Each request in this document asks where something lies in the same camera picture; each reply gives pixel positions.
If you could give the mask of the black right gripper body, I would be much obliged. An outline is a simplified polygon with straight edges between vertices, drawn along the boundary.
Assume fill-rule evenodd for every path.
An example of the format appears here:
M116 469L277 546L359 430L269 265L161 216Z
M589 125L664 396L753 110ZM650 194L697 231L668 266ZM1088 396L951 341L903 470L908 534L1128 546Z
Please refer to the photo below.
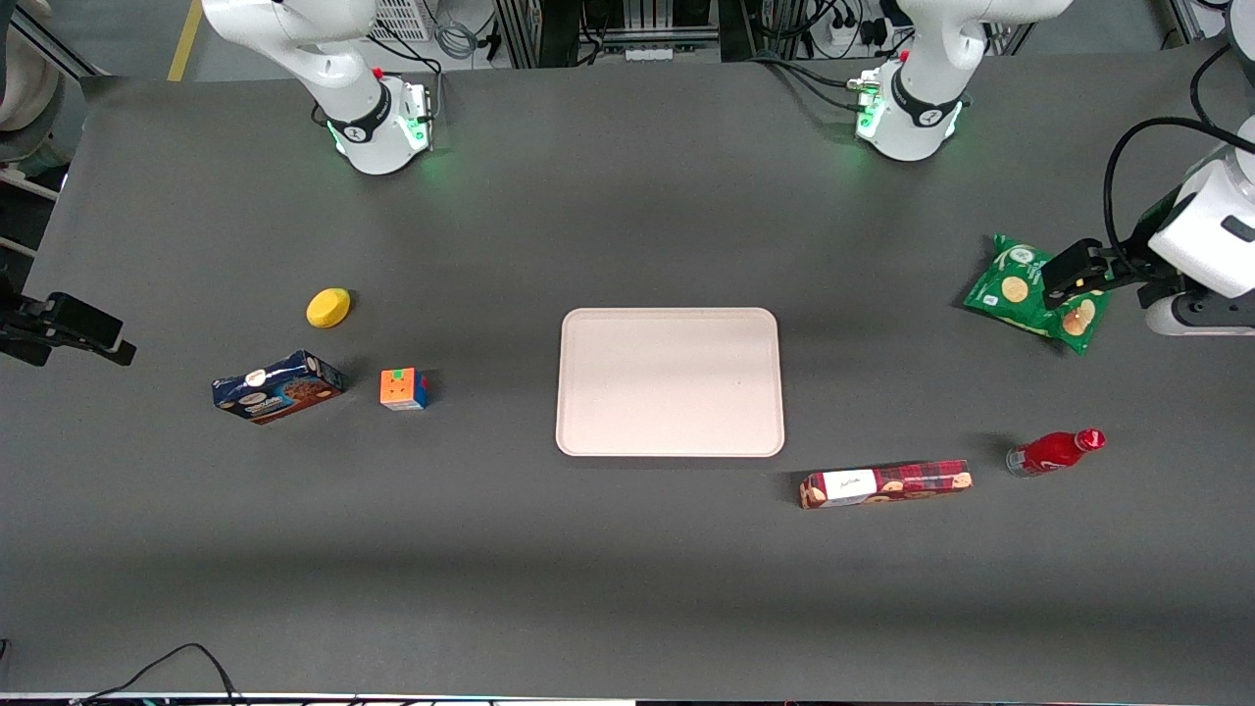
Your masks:
M45 301L35 298L3 298L1 301L1 354L35 367L46 365L50 344L44 334L46 326L40 316Z

